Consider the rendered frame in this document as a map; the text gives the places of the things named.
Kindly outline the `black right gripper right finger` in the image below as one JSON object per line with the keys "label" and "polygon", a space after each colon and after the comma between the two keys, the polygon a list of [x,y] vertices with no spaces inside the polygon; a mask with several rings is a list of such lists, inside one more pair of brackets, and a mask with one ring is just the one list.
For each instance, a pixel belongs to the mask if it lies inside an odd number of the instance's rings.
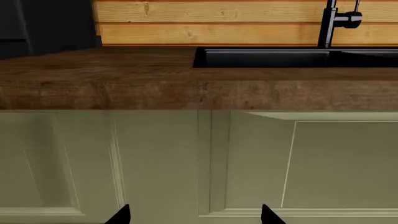
{"label": "black right gripper right finger", "polygon": [[262,224],[286,224],[275,212],[273,212],[267,205],[262,205],[261,210]]}

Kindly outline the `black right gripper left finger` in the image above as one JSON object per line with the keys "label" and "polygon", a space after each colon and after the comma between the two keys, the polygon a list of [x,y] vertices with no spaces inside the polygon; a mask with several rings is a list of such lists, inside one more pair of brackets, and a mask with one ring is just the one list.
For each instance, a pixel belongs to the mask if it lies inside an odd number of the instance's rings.
{"label": "black right gripper left finger", "polygon": [[123,206],[105,224],[130,224],[131,212],[129,204]]}

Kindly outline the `olive green cabinet door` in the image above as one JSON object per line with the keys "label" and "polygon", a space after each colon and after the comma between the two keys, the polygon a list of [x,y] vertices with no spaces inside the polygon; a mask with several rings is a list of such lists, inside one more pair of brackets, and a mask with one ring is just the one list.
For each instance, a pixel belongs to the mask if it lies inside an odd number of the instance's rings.
{"label": "olive green cabinet door", "polygon": [[0,112],[0,224],[197,224],[198,113]]}
{"label": "olive green cabinet door", "polygon": [[199,111],[200,224],[398,224],[398,112]]}

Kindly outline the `dark wooden countertop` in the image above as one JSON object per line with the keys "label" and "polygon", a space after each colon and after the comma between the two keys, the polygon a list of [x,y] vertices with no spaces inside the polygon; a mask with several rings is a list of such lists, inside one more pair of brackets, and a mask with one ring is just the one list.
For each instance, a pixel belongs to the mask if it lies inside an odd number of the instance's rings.
{"label": "dark wooden countertop", "polygon": [[193,68],[193,47],[0,60],[0,110],[398,111],[398,68]]}

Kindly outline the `black kitchen sink basin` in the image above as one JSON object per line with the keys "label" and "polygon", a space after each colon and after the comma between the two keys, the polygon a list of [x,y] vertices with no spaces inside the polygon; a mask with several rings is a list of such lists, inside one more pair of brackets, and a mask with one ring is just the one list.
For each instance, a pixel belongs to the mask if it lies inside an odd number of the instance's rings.
{"label": "black kitchen sink basin", "polygon": [[398,48],[199,47],[194,68],[398,68]]}

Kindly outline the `black kitchen faucet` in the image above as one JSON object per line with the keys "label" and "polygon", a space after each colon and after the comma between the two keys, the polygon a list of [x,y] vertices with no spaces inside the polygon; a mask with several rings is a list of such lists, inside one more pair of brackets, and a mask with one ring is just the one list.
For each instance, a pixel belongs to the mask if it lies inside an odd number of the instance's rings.
{"label": "black kitchen faucet", "polygon": [[360,0],[356,0],[354,11],[339,13],[336,7],[337,0],[327,0],[323,10],[317,48],[329,49],[331,47],[333,32],[336,27],[355,29],[362,22],[362,13],[358,11]]}

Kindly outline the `dark grey tall appliance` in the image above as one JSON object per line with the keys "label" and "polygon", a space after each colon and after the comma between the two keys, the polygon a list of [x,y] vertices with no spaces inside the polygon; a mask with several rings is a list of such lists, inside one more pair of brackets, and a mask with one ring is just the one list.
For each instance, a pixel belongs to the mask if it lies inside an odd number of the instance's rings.
{"label": "dark grey tall appliance", "polygon": [[100,46],[93,0],[0,0],[0,60]]}

